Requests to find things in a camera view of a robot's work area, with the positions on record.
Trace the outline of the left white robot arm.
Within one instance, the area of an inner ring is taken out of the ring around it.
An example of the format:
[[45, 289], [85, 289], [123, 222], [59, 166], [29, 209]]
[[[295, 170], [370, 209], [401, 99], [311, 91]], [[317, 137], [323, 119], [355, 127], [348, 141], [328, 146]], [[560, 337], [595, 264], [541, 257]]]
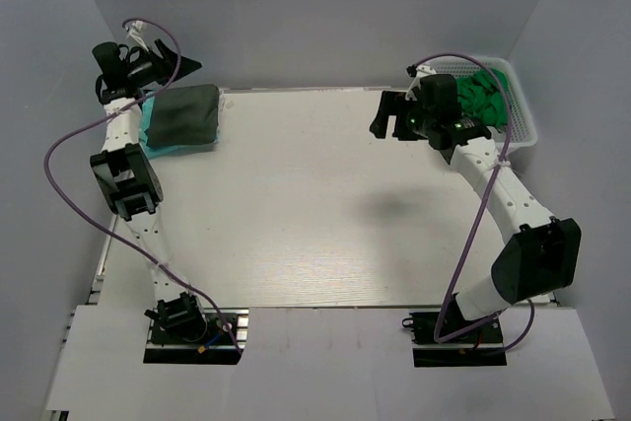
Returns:
[[165, 86], [179, 76], [177, 53], [159, 39], [154, 44], [128, 47], [110, 41], [93, 48], [102, 70], [96, 89], [107, 125], [105, 142], [90, 157], [90, 166], [108, 208], [126, 224], [149, 269], [155, 306], [145, 315], [164, 333], [196, 342], [206, 334], [209, 319], [185, 279], [170, 269], [173, 254], [159, 209], [164, 194], [140, 140], [144, 88]]

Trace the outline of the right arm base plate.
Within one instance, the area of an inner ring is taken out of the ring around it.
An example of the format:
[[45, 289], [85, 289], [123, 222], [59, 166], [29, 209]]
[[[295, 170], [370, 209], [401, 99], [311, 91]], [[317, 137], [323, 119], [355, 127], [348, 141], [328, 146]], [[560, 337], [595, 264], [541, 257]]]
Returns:
[[437, 312], [413, 312], [401, 321], [411, 335], [415, 368], [505, 367], [504, 337], [497, 320], [445, 343], [433, 338]]

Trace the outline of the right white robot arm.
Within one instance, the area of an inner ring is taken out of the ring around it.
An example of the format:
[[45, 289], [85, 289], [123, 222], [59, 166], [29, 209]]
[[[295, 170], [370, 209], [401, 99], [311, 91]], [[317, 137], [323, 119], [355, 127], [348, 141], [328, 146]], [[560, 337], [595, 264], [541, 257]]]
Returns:
[[504, 242], [488, 276], [462, 291], [449, 284], [435, 325], [436, 342], [468, 340], [514, 304], [573, 283], [581, 228], [539, 203], [502, 158], [490, 129], [463, 114], [453, 76], [428, 75], [407, 92], [384, 91], [370, 131], [383, 139], [390, 124], [397, 140], [425, 140], [442, 155], [479, 196], [476, 216], [489, 214]]

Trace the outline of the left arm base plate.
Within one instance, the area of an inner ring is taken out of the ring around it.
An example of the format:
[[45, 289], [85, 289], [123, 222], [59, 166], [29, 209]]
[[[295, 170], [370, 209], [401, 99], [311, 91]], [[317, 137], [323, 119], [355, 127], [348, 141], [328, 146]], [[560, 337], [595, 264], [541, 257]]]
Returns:
[[181, 337], [150, 324], [143, 363], [149, 365], [235, 366], [242, 355], [228, 331], [245, 351], [249, 312], [234, 309], [224, 312], [227, 324], [221, 323], [214, 311], [207, 310], [207, 322], [196, 335]]

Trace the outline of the dark grey t shirt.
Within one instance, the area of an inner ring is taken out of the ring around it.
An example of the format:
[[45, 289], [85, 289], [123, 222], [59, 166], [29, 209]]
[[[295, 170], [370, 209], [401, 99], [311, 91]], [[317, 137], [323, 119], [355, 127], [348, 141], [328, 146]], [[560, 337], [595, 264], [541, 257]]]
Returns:
[[210, 145], [217, 138], [221, 98], [213, 84], [156, 95], [144, 127], [147, 145], [152, 149]]

